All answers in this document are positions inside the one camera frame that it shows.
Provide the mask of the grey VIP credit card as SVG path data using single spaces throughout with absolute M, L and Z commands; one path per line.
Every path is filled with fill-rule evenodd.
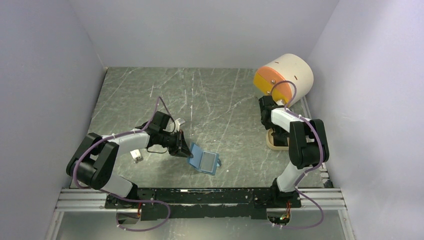
M 204 151 L 200 159 L 199 170 L 202 173 L 215 175 L 219 166 L 219 154 L 210 151 Z

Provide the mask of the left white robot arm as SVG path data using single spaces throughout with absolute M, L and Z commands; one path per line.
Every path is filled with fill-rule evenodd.
M 159 145 L 171 156 L 188 158 L 192 153 L 185 141 L 184 132 L 166 131 L 172 117 L 157 111 L 142 126 L 116 135 L 85 136 L 66 167 L 66 174 L 78 184 L 118 196 L 126 208 L 134 207 L 139 200 L 138 186 L 113 172 L 117 157 L 139 149 Z

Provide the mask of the blue card holder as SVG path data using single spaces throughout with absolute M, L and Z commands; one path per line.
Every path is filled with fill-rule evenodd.
M 217 168 L 222 165 L 220 155 L 216 152 L 203 150 L 194 142 L 190 145 L 191 157 L 187 158 L 187 163 L 196 171 L 214 176 Z

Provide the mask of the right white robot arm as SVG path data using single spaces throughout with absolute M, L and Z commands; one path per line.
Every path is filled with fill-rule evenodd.
M 325 124 L 321 119 L 305 118 L 278 105 L 270 95 L 260 97 L 258 104 L 265 129 L 272 129 L 275 139 L 288 142 L 290 163 L 275 179 L 274 185 L 278 188 L 269 197 L 275 207 L 282 207 L 289 200 L 288 192 L 295 191 L 307 173 L 329 160 Z

